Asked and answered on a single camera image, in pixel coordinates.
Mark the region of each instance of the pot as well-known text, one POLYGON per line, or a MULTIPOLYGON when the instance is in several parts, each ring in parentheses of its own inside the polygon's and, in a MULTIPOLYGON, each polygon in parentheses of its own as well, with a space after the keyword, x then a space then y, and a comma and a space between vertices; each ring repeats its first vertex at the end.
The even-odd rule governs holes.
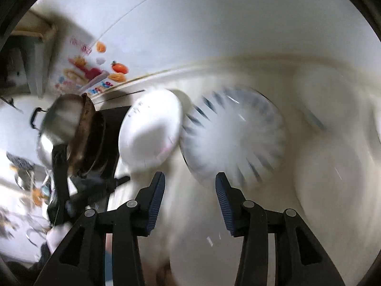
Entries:
POLYGON ((30 117, 30 126, 39 131, 37 155, 52 170, 53 146, 67 144, 68 175, 77 175, 83 159, 95 107, 87 94, 64 94, 48 110, 37 107, 30 117), (34 125, 39 112, 46 112, 41 128, 34 125))

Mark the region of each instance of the black stove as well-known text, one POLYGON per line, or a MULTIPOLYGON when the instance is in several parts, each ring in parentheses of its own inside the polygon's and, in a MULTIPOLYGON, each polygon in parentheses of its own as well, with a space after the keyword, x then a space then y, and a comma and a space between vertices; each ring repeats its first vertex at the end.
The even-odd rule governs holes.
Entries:
MULTIPOLYGON (((129 108, 130 106, 123 106, 100 111, 106 123, 105 135, 101 148, 102 152, 100 154, 100 159, 88 173, 86 179, 74 176, 70 177, 71 181, 77 188, 78 193, 89 187, 89 181, 91 179, 110 179, 114 177, 119 160, 119 131, 129 108)), ((92 208, 96 209, 99 213, 102 213, 107 210, 108 202, 109 196, 92 205, 92 208)))

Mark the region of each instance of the black pan handle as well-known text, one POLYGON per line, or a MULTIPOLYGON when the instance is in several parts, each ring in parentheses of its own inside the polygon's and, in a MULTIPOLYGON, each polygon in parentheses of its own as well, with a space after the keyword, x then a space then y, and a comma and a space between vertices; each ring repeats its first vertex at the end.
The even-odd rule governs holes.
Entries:
POLYGON ((39 131, 39 129, 36 127, 36 125, 34 124, 34 120, 36 119, 36 116, 37 116, 37 113, 38 112, 46 112, 45 110, 43 110, 42 108, 40 107, 37 107, 34 109, 33 113, 32 113, 32 116, 30 117, 30 121, 29 121, 29 125, 32 127, 32 129, 37 129, 39 131))

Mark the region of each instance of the silver screw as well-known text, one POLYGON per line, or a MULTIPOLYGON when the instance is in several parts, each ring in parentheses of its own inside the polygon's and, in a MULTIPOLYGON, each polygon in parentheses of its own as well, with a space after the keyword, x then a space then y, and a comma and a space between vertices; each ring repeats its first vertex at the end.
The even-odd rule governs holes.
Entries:
POLYGON ((136 207, 138 205, 138 202, 136 200, 130 200, 127 202, 128 207, 136 207))
POLYGON ((254 202, 251 200, 246 200, 243 202, 243 206, 250 209, 250 208, 254 207, 254 202))
POLYGON ((85 212, 85 216, 86 217, 91 217, 91 216, 94 216, 95 214, 95 211, 93 209, 88 209, 86 212, 85 212))
POLYGON ((290 216, 290 217, 295 217, 296 216, 296 212, 293 209, 286 210, 286 214, 288 216, 290 216))

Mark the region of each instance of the tomato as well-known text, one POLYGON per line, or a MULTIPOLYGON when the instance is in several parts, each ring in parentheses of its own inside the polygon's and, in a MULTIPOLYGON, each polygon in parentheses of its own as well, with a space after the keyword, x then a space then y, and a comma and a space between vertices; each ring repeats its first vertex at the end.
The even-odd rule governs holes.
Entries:
POLYGON ((123 74, 127 74, 128 73, 128 67, 125 66, 124 64, 117 63, 116 61, 113 61, 111 66, 112 66, 112 69, 116 73, 123 73, 123 74))

